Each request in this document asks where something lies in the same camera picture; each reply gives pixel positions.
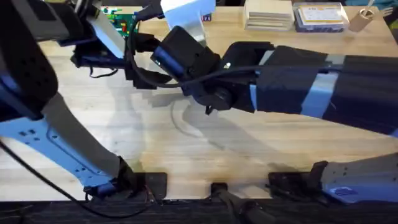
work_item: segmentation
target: circuit board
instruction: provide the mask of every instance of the circuit board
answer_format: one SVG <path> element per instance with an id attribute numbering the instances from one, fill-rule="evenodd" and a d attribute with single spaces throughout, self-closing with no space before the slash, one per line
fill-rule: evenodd
<path id="1" fill-rule="evenodd" d="M 106 14 L 106 17 L 111 21 L 115 29 L 122 35 L 123 37 L 128 37 L 130 34 L 131 24 L 134 22 L 135 15 L 134 14 L 121 14 L 121 9 L 117 8 L 108 8 L 103 7 L 102 11 Z M 134 32 L 138 32 L 139 23 L 136 26 Z"/>

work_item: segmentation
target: black strap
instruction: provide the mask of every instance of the black strap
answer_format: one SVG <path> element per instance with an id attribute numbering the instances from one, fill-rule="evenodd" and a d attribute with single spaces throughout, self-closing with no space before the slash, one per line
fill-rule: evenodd
<path id="1" fill-rule="evenodd" d="M 93 69 L 93 67 L 92 67 L 92 66 L 90 66 L 90 77 L 91 77 L 91 78 L 103 78 L 103 77 L 111 77 L 112 75 L 116 74 L 116 73 L 119 71 L 119 69 L 114 69 L 114 68 L 111 68 L 111 70 L 112 70 L 112 72 L 111 72 L 111 73 L 104 74 L 104 75 L 97 75 L 97 76 L 93 76 L 94 69 Z"/>

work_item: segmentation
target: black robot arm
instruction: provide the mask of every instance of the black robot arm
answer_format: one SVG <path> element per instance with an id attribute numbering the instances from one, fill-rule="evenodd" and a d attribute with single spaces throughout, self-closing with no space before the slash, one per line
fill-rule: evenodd
<path id="1" fill-rule="evenodd" d="M 207 114 L 231 108 L 302 114 L 398 136 L 398 58 L 323 54 L 269 42 L 236 42 L 220 58 L 175 27 L 151 59 Z M 243 67 L 254 69 L 233 72 Z"/>

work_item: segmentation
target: wooden table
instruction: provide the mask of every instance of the wooden table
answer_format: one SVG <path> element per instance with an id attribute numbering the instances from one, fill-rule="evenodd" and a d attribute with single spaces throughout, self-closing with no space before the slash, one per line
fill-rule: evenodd
<path id="1" fill-rule="evenodd" d="M 358 7 L 346 7 L 353 17 Z M 136 8 L 125 7 L 124 12 Z M 240 7 L 218 7 L 205 23 L 210 48 L 223 54 L 238 40 L 270 41 L 334 54 L 398 57 L 398 46 L 381 17 L 358 34 L 298 34 L 245 31 Z M 141 32 L 163 38 L 165 21 L 141 24 Z M 72 48 L 41 43 L 55 68 L 60 93 L 73 114 L 110 151 L 136 171 L 169 174 L 167 198 L 204 198 L 212 182 L 228 182 L 243 197 L 268 197 L 271 171 L 309 170 L 321 160 L 348 162 L 397 151 L 398 140 L 369 131 L 304 116 L 250 114 L 238 110 L 205 115 L 181 91 L 135 90 L 123 71 L 110 78 L 89 78 L 89 70 L 69 62 Z M 139 65 L 155 69 L 149 55 Z M 108 70 L 96 69 L 95 73 Z M 27 146 L 6 140 L 29 164 L 77 198 L 80 183 Z M 63 200 L 59 193 L 0 151 L 0 200 Z"/>

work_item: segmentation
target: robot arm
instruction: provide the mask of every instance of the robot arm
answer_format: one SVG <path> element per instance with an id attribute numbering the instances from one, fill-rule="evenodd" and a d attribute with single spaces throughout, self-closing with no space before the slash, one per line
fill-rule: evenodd
<path id="1" fill-rule="evenodd" d="M 55 72 L 37 45 L 37 41 L 49 39 L 72 43 L 90 35 L 101 39 L 101 30 L 107 30 L 107 26 L 100 29 L 103 21 L 87 16 L 90 10 L 94 14 L 98 10 L 91 4 L 85 6 L 86 17 L 79 17 L 68 4 L 0 2 L 4 16 L 12 18 L 12 22 L 3 20 L 2 29 L 7 32 L 0 37 L 0 136 L 33 147 L 79 179 L 85 192 L 103 198 L 136 191 L 135 175 L 121 157 L 105 149 L 71 114 L 57 93 Z M 88 24 L 93 30 L 84 29 Z M 124 53 L 124 40 L 120 39 Z M 120 56 L 116 48 L 112 49 L 117 41 L 113 45 L 101 41 L 111 46 L 109 51 L 115 57 Z"/>
<path id="2" fill-rule="evenodd" d="M 220 59 L 175 27 L 151 59 L 180 83 L 259 65 L 253 71 L 182 84 L 186 95 L 207 107 L 206 113 L 236 108 L 302 114 L 398 137 L 398 58 L 237 42 Z"/>

